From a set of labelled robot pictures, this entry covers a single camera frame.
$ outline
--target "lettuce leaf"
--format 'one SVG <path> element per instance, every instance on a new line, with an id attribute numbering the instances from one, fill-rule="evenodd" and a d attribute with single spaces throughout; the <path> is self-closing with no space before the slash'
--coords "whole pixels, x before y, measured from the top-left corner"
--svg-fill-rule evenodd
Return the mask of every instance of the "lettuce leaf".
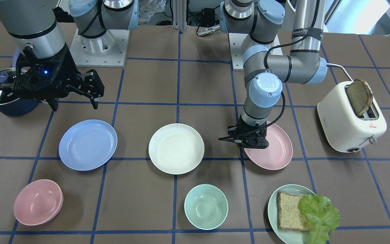
<path id="1" fill-rule="evenodd" d="M 309 244 L 325 244 L 329 240 L 329 231 L 339 226 L 339 211 L 325 196 L 304 196 L 299 201 L 299 210 L 314 224 L 309 232 Z"/>

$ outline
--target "plate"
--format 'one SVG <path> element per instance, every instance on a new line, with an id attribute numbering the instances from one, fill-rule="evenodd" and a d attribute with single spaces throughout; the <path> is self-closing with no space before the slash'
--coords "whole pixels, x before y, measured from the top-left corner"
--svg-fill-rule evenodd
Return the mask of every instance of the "plate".
<path id="1" fill-rule="evenodd" d="M 198 131 L 189 125 L 169 124 L 153 134 L 148 153 L 158 169 L 180 175 L 200 164 L 204 156 L 204 141 Z"/>
<path id="2" fill-rule="evenodd" d="M 114 154 L 117 136 L 114 128 L 102 120 L 85 120 L 73 125 L 59 144 L 61 161 L 67 167 L 86 171 L 104 165 Z"/>
<path id="3" fill-rule="evenodd" d="M 267 127 L 266 138 L 269 147 L 266 149 L 245 148 L 246 155 L 261 168 L 279 170 L 287 166 L 293 157 L 293 146 L 287 133 L 273 124 Z"/>
<path id="4" fill-rule="evenodd" d="M 267 216 L 269 217 L 270 225 L 272 226 L 272 229 L 274 230 L 276 235 L 278 235 L 278 237 L 283 242 L 285 242 L 286 244 L 309 243 L 309 232 L 278 229 L 277 194 L 279 191 L 296 196 L 305 196 L 308 194 L 314 194 L 314 192 L 298 184 L 286 184 L 274 191 L 267 205 Z"/>

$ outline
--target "blue plate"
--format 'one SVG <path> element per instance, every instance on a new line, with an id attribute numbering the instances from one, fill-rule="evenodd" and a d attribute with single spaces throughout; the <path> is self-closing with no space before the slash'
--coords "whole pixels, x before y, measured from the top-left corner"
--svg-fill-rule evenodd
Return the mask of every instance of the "blue plate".
<path id="1" fill-rule="evenodd" d="M 59 144 L 61 161 L 67 167 L 86 171 L 104 165 L 114 154 L 117 136 L 114 128 L 102 120 L 85 120 L 73 125 Z"/>

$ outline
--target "white toaster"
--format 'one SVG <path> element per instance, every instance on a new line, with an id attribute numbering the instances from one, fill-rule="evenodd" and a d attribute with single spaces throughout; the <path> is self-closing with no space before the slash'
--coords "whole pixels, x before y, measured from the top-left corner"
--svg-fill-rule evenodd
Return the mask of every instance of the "white toaster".
<path id="1" fill-rule="evenodd" d="M 317 112 L 322 130 L 330 146 L 336 151 L 357 152 L 368 144 L 375 144 L 385 133 L 385 118 L 373 97 L 373 104 L 361 117 L 357 117 L 348 101 L 345 88 L 352 81 L 336 85 L 319 104 Z"/>

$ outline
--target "toast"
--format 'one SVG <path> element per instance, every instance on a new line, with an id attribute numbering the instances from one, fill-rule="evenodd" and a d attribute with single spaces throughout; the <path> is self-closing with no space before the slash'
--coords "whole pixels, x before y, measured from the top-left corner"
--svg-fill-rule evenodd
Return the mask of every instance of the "toast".
<path id="1" fill-rule="evenodd" d="M 347 93 L 348 101 L 357 117 L 361 117 L 368 110 L 368 106 L 373 103 L 370 85 L 364 80 L 355 79 L 347 87 L 345 93 Z"/>
<path id="2" fill-rule="evenodd" d="M 283 230 L 310 231 L 312 222 L 299 210 L 299 201 L 303 196 L 292 196 L 278 192 L 278 228 Z"/>

